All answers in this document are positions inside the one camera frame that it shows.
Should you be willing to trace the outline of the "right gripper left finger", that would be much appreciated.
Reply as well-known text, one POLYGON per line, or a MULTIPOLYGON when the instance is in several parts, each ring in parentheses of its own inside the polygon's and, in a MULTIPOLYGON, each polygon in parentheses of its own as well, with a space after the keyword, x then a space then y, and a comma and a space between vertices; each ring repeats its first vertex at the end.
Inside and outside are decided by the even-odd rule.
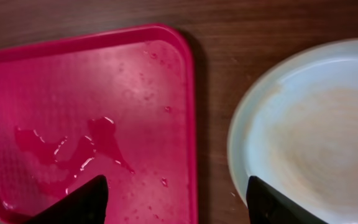
POLYGON ((98 175, 25 224, 104 224, 108 183, 98 175))

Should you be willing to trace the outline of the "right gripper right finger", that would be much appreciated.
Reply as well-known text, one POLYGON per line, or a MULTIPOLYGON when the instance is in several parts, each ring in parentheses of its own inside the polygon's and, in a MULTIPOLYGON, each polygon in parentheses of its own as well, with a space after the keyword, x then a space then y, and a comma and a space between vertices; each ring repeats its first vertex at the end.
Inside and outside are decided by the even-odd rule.
POLYGON ((327 224, 254 175, 246 202, 251 224, 327 224))

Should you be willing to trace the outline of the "light blue plate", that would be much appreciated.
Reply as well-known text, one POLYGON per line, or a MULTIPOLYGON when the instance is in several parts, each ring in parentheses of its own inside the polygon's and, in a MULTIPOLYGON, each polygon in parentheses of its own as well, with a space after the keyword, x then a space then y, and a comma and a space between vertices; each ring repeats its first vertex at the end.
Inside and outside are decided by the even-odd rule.
POLYGON ((240 198, 257 176, 327 223, 358 223, 358 39, 263 74, 234 112, 227 158, 240 198))

